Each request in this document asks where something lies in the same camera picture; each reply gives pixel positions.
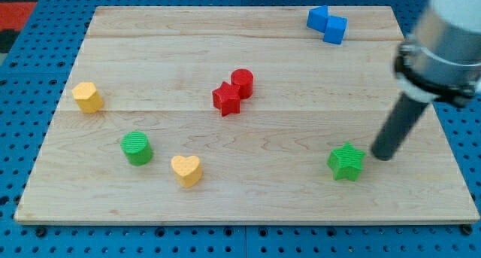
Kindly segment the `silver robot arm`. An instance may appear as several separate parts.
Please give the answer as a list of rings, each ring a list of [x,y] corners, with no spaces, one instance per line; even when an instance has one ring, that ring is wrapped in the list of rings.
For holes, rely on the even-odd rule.
[[[414,101],[468,105],[480,91],[480,0],[428,0],[394,69]]]

